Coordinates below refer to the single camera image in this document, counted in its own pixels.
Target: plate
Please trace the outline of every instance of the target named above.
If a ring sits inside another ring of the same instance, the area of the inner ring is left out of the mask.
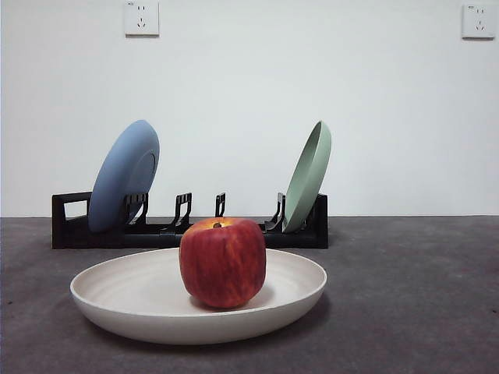
[[[299,230],[312,209],[331,154],[331,132],[318,122],[306,141],[286,192],[282,232]]]
[[[142,203],[131,206],[127,222],[119,222],[126,195],[149,192],[159,161],[159,140],[149,123],[136,121],[115,141],[95,180],[88,210],[88,227],[102,232],[129,223]]]
[[[210,309],[184,288],[175,248],[92,266],[70,288],[80,311],[112,333],[162,344],[214,344],[256,337],[297,320],[316,304],[326,279],[314,261],[267,249],[260,292],[237,309]]]

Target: plate rim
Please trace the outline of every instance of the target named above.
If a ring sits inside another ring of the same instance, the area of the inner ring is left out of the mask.
[[[313,261],[311,259],[308,259],[305,256],[296,255],[295,253],[290,253],[290,252],[286,252],[286,251],[279,251],[277,249],[266,248],[266,251],[282,253],[282,254],[285,254],[287,256],[297,257],[300,260],[305,260],[305,261],[311,263],[313,266],[315,266],[322,273],[322,275],[324,277],[323,280],[320,282],[320,285],[318,287],[315,287],[312,291],[304,294],[304,296],[302,296],[301,298],[297,298],[296,300],[293,300],[292,302],[281,303],[279,305],[274,305],[274,306],[259,306],[257,308],[251,308],[251,309],[226,310],[226,311],[211,312],[211,313],[176,314],[176,315],[164,314],[164,313],[157,313],[157,312],[128,312],[128,311],[123,311],[123,310],[119,310],[119,309],[109,308],[107,306],[99,305],[99,304],[97,304],[95,302],[89,301],[86,298],[83,298],[82,296],[78,295],[78,293],[74,289],[74,284],[78,281],[78,278],[82,277],[85,273],[88,273],[88,272],[92,271],[94,268],[97,268],[99,266],[104,266],[106,263],[110,263],[111,261],[116,261],[118,259],[125,259],[125,258],[133,257],[133,256],[140,256],[140,255],[148,254],[148,253],[152,253],[152,252],[173,252],[173,251],[177,251],[177,250],[179,250],[179,247],[166,248],[166,249],[155,249],[153,251],[132,253],[130,255],[116,257],[115,259],[108,259],[106,261],[103,261],[101,263],[97,263],[97,264],[95,264],[93,266],[90,266],[90,267],[86,268],[85,270],[82,270],[81,272],[79,272],[71,280],[71,283],[69,285],[69,289],[71,291],[72,296],[78,302],[81,302],[81,303],[83,303],[85,305],[89,305],[89,306],[91,306],[93,308],[96,308],[96,309],[104,310],[106,312],[113,312],[113,313],[119,313],[119,314],[122,314],[122,315],[137,316],[137,317],[154,317],[154,318],[161,317],[161,318],[172,318],[172,319],[182,319],[182,318],[183,319],[185,319],[185,318],[196,318],[196,319],[198,319],[198,318],[205,318],[206,319],[206,318],[215,318],[215,317],[219,317],[219,316],[234,316],[234,315],[239,315],[239,314],[247,314],[247,313],[252,313],[252,312],[259,312],[259,311],[263,311],[263,310],[279,309],[279,308],[282,308],[284,306],[292,305],[292,304],[295,304],[297,302],[301,302],[303,300],[306,300],[306,299],[310,298],[311,296],[315,295],[317,292],[320,292],[320,290],[323,290],[324,286],[327,283],[327,273],[326,273],[326,270],[321,265],[319,265],[318,263],[316,263],[315,261]]]

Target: dish rack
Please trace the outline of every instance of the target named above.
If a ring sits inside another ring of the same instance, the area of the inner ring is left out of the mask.
[[[175,217],[167,223],[147,222],[149,194],[137,193],[125,196],[119,213],[119,224],[109,231],[93,233],[88,227],[87,214],[68,218],[65,215],[67,203],[87,202],[87,213],[92,192],[68,193],[52,196],[52,248],[53,249],[123,249],[123,248],[173,248],[193,224],[190,212],[193,202],[191,192],[175,198]],[[132,205],[142,204],[142,213],[127,223]],[[286,198],[278,193],[277,211],[274,216],[257,222],[262,230],[268,248],[317,248],[328,247],[327,237],[327,196],[318,194],[315,203],[302,227],[292,233],[283,233]],[[182,206],[186,212],[181,216]],[[215,216],[223,217],[225,193],[215,198]]]

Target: blue plate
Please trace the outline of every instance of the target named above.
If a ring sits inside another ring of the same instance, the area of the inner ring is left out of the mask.
[[[112,146],[95,181],[88,210],[92,232],[119,226],[119,210],[126,195],[149,192],[159,161],[159,140],[144,120],[128,126]],[[129,223],[141,203],[130,210]]]

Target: white wall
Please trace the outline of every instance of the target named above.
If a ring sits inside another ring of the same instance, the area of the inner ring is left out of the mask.
[[[330,215],[499,213],[499,43],[460,38],[462,2],[162,0],[157,39],[124,37],[124,2],[2,2],[3,216],[91,190],[139,118],[151,215],[222,191],[271,215],[319,119]]]

